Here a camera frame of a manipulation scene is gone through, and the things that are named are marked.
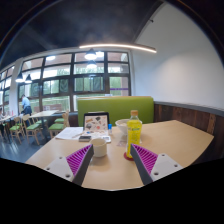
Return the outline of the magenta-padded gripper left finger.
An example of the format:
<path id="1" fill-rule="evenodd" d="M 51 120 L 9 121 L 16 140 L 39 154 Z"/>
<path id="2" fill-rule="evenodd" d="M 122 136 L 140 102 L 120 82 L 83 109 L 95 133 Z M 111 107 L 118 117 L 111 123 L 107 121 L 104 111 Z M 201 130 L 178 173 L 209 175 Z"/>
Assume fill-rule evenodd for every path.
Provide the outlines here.
<path id="1" fill-rule="evenodd" d="M 56 158 L 44 170 L 81 186 L 93 154 L 93 145 L 90 144 L 67 157 Z"/>

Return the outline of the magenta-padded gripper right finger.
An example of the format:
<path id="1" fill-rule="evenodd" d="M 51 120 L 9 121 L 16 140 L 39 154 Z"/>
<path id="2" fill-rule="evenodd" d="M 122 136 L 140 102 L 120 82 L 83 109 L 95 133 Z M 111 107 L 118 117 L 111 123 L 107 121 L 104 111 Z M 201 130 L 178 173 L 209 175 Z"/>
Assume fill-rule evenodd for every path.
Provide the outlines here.
<path id="1" fill-rule="evenodd" d="M 130 152 L 144 185 L 150 184 L 182 169 L 180 164 L 165 153 L 155 154 L 136 144 L 131 145 Z"/>

